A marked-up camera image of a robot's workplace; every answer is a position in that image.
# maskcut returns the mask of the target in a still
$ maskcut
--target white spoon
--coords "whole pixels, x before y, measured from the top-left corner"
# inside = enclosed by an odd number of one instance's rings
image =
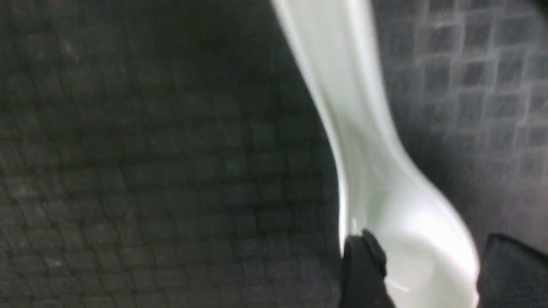
[[[325,126],[339,182],[339,243],[367,228],[398,308],[474,308],[466,225],[401,145],[386,101],[369,0],[272,0]]]

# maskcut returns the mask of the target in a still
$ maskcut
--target gray textured surface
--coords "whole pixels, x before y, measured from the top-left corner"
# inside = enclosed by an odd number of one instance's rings
[[[548,249],[548,40],[376,4],[402,140],[480,246]],[[334,307],[336,179],[267,2],[0,2],[0,307]]]

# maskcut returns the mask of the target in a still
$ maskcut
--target white ceramic spoon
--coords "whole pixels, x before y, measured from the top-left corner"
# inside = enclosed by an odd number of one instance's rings
[[[369,0],[272,0],[325,126],[339,182],[339,243],[371,231],[398,308],[473,308],[466,225],[401,145],[387,105]]]

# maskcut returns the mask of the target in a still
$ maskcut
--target black object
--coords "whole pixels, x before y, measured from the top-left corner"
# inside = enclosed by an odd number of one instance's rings
[[[346,238],[341,267],[340,308],[395,308],[384,285],[386,255],[369,231]]]
[[[348,236],[341,266],[339,308],[395,308],[384,285],[386,255],[369,231]],[[477,287],[481,308],[548,308],[548,256],[491,234]]]
[[[491,234],[477,286],[482,308],[548,308],[548,256]]]

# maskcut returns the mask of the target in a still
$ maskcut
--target checkered pattern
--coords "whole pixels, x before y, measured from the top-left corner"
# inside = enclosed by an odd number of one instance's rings
[[[545,247],[539,13],[375,11],[410,154],[479,242]],[[1,1],[0,57],[1,308],[336,306],[333,159],[267,2]]]

